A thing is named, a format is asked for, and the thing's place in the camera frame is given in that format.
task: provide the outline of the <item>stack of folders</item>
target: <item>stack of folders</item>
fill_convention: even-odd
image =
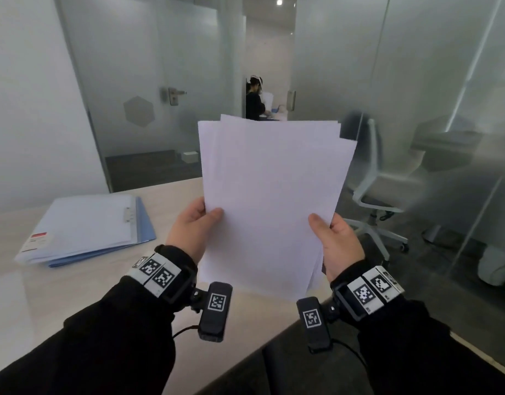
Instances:
[[[93,258],[156,239],[139,197],[84,195],[53,201],[15,261],[50,267]]]
[[[222,207],[199,280],[291,300],[323,283],[310,213],[329,223],[356,142],[337,122],[199,122],[207,209]]]

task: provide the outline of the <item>ceiling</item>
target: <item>ceiling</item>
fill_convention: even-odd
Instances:
[[[243,0],[243,14],[248,18],[262,20],[288,29],[295,28],[296,0]]]

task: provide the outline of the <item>hexagon decal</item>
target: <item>hexagon decal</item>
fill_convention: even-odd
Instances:
[[[153,111],[153,104],[142,97],[134,97],[124,104],[124,115],[126,120],[139,127],[146,127],[156,118]]]

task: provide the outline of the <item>person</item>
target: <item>person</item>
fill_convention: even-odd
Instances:
[[[195,200],[179,214],[160,253],[195,269],[222,217],[222,209],[207,212],[203,198]],[[368,270],[357,236],[339,215],[328,225],[312,214],[309,225],[322,242],[332,286]],[[176,358],[171,321],[179,309],[124,276],[2,370],[0,394],[159,395]],[[421,302],[400,295],[355,325],[376,394],[505,394],[505,375],[454,341],[449,327],[431,318]]]
[[[262,78],[251,76],[246,85],[245,119],[261,120],[260,115],[269,114],[260,98],[262,93]]]

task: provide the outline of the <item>background white desk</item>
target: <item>background white desk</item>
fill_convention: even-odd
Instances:
[[[142,197],[157,239],[54,269],[13,262],[47,207],[0,214],[0,369],[57,332],[64,319],[99,300],[143,253],[163,243],[178,212],[203,194],[203,184],[192,179],[127,193]],[[199,286],[208,288],[206,283]],[[331,295],[325,278],[312,295],[321,301]],[[176,338],[176,364],[164,393],[201,390],[296,320],[293,302],[235,290],[222,343],[202,341],[195,330]],[[198,322],[199,315],[186,308],[176,314],[172,331]]]

